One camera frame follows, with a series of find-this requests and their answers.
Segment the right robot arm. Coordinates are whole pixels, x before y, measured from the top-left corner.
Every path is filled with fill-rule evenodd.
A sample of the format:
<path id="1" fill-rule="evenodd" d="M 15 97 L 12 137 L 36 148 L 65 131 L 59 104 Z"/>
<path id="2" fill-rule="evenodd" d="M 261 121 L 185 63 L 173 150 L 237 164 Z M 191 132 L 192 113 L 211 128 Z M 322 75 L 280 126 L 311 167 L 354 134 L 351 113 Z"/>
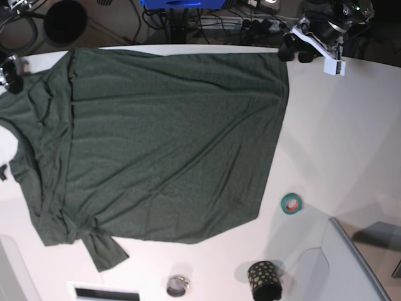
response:
<path id="1" fill-rule="evenodd" d="M 33 46 L 38 37 L 38 29 L 30 11 L 37 1 L 1 1 L 1 13 L 8 16 L 1 22 L 1 31 L 12 22 L 25 19 L 32 31 L 31 39 L 22 47 L 10 49 L 1 44 L 1 86 L 9 93 L 18 94 L 23 90 L 23 79 L 19 75 L 18 56 Z"/>

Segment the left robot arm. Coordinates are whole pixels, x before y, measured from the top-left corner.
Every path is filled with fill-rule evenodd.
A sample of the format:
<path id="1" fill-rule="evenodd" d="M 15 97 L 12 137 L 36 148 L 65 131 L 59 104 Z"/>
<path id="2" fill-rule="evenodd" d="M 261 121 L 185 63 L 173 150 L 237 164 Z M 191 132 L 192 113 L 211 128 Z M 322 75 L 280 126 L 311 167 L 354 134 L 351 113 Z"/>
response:
<path id="1" fill-rule="evenodd" d="M 341 60 L 348 33 L 358 35 L 374 17 L 371 1 L 304 1 L 301 17 L 283 35 L 278 56 L 309 63 L 318 56 Z"/>

